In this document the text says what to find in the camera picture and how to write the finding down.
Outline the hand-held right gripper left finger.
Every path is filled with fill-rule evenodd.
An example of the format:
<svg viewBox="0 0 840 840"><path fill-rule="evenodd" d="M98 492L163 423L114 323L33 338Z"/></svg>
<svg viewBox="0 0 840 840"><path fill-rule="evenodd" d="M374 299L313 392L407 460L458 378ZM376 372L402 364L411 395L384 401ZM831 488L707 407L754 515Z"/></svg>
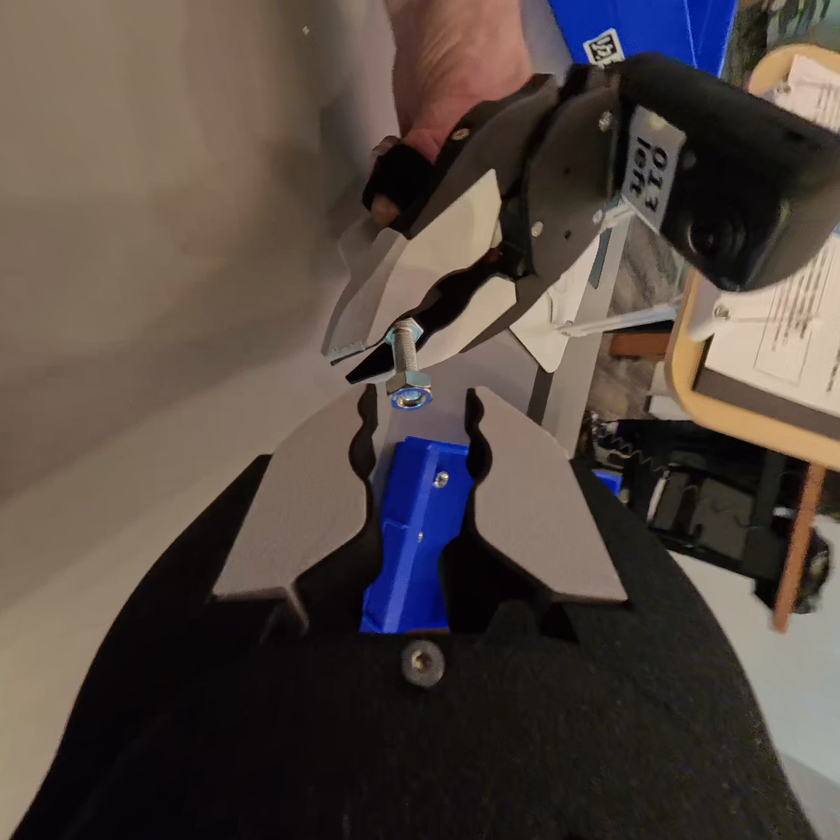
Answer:
<svg viewBox="0 0 840 840"><path fill-rule="evenodd" d="M269 458L213 586L219 601L278 600L306 633L324 603L350 595L341 554L377 544L371 473L375 385L355 385L300 423Z"/></svg>

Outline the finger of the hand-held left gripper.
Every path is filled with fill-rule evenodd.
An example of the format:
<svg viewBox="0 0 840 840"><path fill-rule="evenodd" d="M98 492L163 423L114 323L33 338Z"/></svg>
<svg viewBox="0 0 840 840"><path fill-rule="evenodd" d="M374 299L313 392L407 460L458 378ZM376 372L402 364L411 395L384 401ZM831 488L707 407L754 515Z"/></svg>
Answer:
<svg viewBox="0 0 840 840"><path fill-rule="evenodd" d="M481 335L516 303L515 282L487 262L441 279L404 318L414 319L423 328L416 342L419 370L481 341ZM393 373L392 351L385 338L372 349L344 360L344 379L352 385L385 382Z"/></svg>
<svg viewBox="0 0 840 840"><path fill-rule="evenodd" d="M333 310L322 354L335 365L370 350L448 275L490 248L501 195L489 170L419 234L408 238L361 217L339 239L349 280Z"/></svg>

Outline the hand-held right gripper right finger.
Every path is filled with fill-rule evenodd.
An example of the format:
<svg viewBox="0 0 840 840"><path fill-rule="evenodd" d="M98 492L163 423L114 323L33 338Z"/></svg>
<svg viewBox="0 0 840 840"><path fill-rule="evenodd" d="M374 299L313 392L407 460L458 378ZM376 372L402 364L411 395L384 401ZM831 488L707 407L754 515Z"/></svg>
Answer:
<svg viewBox="0 0 840 840"><path fill-rule="evenodd" d="M570 458L485 386L465 396L472 479L460 530L441 553L454 634L483 634L512 610L539 634L573 634L569 606L622 610L629 596Z"/></svg>

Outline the silver hex bolt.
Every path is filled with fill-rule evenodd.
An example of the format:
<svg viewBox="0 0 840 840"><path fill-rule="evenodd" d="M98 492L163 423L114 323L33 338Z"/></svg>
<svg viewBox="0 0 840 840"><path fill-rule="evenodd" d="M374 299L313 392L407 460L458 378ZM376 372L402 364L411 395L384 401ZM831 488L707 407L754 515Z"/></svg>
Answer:
<svg viewBox="0 0 840 840"><path fill-rule="evenodd" d="M400 371L420 371L417 361L417 341L423 334L423 328L413 318L396 322L385 335L385 342L390 346L394 373Z"/></svg>

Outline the blue plastic bin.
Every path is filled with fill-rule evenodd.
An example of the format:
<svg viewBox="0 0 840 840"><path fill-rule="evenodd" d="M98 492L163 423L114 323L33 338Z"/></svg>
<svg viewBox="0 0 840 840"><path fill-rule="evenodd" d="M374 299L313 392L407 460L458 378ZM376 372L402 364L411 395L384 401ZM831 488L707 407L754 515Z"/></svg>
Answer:
<svg viewBox="0 0 840 840"><path fill-rule="evenodd" d="M443 629L451 595L478 626L514 599L623 605L627 592L568 460L549 480L548 523L526 527L524 543L495 549L461 530L474 480L468 447L406 437L396 447L381 510L381 573L363 599L360 630L377 634ZM433 487L440 470L444 489ZM522 568L504 551L532 550Z"/></svg>

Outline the blue bin with square label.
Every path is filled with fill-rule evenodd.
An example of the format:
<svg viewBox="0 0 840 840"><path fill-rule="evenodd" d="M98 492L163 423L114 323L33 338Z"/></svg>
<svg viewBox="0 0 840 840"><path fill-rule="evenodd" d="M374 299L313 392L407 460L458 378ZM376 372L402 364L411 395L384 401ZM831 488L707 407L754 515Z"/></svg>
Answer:
<svg viewBox="0 0 840 840"><path fill-rule="evenodd" d="M607 67L657 52L719 76L737 1L550 1L572 59Z"/></svg>

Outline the person's left hand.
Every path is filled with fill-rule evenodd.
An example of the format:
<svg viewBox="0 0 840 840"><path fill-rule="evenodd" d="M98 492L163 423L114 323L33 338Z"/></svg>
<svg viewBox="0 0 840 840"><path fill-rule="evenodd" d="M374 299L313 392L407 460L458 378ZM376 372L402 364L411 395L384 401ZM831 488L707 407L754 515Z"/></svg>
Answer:
<svg viewBox="0 0 840 840"><path fill-rule="evenodd" d="M395 58L397 144L435 162L456 124L478 104L518 91L532 75L519 1L387 1Z"/></svg>

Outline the wooden stand board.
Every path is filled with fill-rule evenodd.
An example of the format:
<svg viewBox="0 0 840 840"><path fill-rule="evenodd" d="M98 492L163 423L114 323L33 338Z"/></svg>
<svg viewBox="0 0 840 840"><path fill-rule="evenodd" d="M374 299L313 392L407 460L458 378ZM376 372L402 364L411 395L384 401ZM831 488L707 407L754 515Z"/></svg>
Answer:
<svg viewBox="0 0 840 840"><path fill-rule="evenodd" d="M763 98L726 86L734 126L757 152L732 154L732 174L703 176L713 186L687 228L695 268L668 350L679 402L703 427L838 471L838 423L829 437L695 393L693 384L719 295L761 291L809 263L838 223L838 133Z"/></svg>

